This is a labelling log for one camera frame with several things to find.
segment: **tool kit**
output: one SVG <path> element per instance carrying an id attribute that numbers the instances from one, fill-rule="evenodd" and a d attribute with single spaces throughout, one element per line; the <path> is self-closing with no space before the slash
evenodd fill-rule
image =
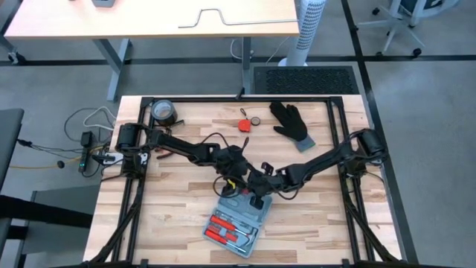
<path id="1" fill-rule="evenodd" d="M 271 208 L 271 197 L 262 197 L 262 209 L 250 205 L 253 193 L 220 197 L 203 228 L 203 236 L 241 257 L 249 258 Z"/>

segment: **caster wheel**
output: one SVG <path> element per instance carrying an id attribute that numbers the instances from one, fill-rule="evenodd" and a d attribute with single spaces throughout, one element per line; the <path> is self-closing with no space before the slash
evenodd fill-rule
<path id="1" fill-rule="evenodd" d="M 16 52 L 14 55 L 8 54 L 8 60 L 12 62 L 12 65 L 23 65 L 27 60 L 23 55 Z"/>
<path id="2" fill-rule="evenodd" d="M 378 7 L 374 8 L 374 9 L 372 10 L 372 15 L 374 15 L 374 16 L 379 15 L 379 13 L 380 13 L 380 9 L 379 9 Z"/>
<path id="3" fill-rule="evenodd" d="M 419 48 L 414 49 L 414 52 L 413 52 L 414 57 L 418 57 L 421 54 L 422 54 L 421 49 L 419 49 Z"/>

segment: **duct tape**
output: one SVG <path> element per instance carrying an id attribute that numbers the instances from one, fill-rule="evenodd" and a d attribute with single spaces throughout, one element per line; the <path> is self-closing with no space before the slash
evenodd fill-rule
<path id="1" fill-rule="evenodd" d="M 152 105 L 152 117 L 163 127 L 170 127 L 177 122 L 177 110 L 168 100 L 159 100 Z"/>

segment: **wooden table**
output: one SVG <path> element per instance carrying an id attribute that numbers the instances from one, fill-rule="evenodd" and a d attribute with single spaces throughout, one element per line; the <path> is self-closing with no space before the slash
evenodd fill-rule
<path id="1" fill-rule="evenodd" d="M 361 96 L 342 97 L 350 131 L 368 127 Z M 112 144 L 116 143 L 121 124 L 137 122 L 140 102 L 141 96 L 122 98 Z M 264 161 L 276 168 L 306 162 L 333 148 L 323 103 L 295 104 L 317 143 L 304 153 L 299 153 L 293 143 L 272 129 L 279 123 L 269 112 L 269 103 L 189 102 L 174 105 L 179 118 L 185 120 L 183 127 L 173 130 L 174 136 L 198 143 L 205 136 L 220 132 L 229 144 L 239 146 L 248 136 L 250 140 L 244 156 L 255 167 Z M 237 122 L 243 116 L 239 108 L 244 108 L 249 116 L 260 117 L 261 125 L 253 127 L 250 133 L 240 133 Z M 219 137 L 208 141 L 224 146 Z M 218 200 L 212 191 L 212 181 L 216 178 L 214 169 L 197 167 L 178 155 L 160 161 L 154 158 L 152 155 L 147 171 L 134 263 L 138 264 L 142 258 L 148 258 L 150 264 L 340 264 L 342 258 L 352 259 L 336 167 L 315 175 L 294 200 L 272 196 L 273 205 L 256 249 L 246 260 L 202 237 L 202 227 Z M 375 167 L 369 167 L 369 170 L 379 174 Z M 119 171 L 119 166 L 111 167 L 105 170 L 104 176 L 114 176 Z M 94 257 L 115 230 L 124 185 L 124 178 L 101 185 L 84 260 Z M 382 181 L 365 176 L 361 188 L 371 229 L 399 258 Z M 362 234 L 356 228 L 364 257 Z M 129 235 L 126 233 L 124 237 L 127 241 Z M 125 251 L 123 245 L 120 260 L 125 259 Z"/>
<path id="2" fill-rule="evenodd" d="M 144 37 L 219 37 L 242 36 L 243 86 L 247 94 L 250 83 L 250 36 L 297 36 L 297 22 L 255 25 L 222 24 L 219 8 L 226 22 L 296 19 L 293 0 L 116 0 L 111 8 L 95 7 L 91 0 L 24 0 L 5 34 L 9 39 L 91 38 L 112 67 L 113 74 L 107 100 L 115 99 L 129 38 Z M 124 38 L 119 52 L 108 38 Z"/>

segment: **white cable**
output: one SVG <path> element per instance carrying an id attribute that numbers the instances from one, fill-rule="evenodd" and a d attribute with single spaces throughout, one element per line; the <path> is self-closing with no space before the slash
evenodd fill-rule
<path id="1" fill-rule="evenodd" d="M 236 39 L 233 39 L 231 40 L 231 44 L 230 44 L 230 54 L 233 58 L 237 59 L 237 60 L 241 60 L 242 58 L 241 57 L 238 57 L 237 55 L 233 54 L 233 45 L 235 43 Z"/>
<path id="2" fill-rule="evenodd" d="M 109 110 L 106 106 L 101 106 L 101 107 L 97 108 L 92 114 L 90 114 L 90 115 L 86 116 L 86 118 L 84 118 L 83 126 L 84 126 L 84 127 L 100 127 L 100 128 L 102 128 L 102 129 L 105 129 L 105 130 L 114 131 L 113 128 L 111 128 L 111 127 L 106 127 L 106 126 L 103 126 L 103 125 L 101 125 L 101 124 L 92 124 L 92 125 L 87 125 L 87 124 L 86 124 L 87 120 L 90 119 L 91 116 L 95 115 L 96 112 L 99 112 L 99 111 L 102 110 L 102 109 L 106 110 L 106 111 L 111 115 L 111 117 L 113 117 L 114 119 L 117 119 L 117 118 L 115 117 L 115 115 L 112 114 L 111 110 Z"/>
<path id="3" fill-rule="evenodd" d="M 280 45 L 276 48 L 276 50 L 274 51 L 274 53 L 269 57 L 268 60 L 266 60 L 265 66 L 268 65 L 269 61 L 274 57 L 274 55 L 276 55 L 276 53 L 280 50 L 281 46 L 284 44 L 284 42 L 288 41 L 288 39 L 289 39 L 289 36 L 286 37 L 286 38 L 280 43 Z"/>

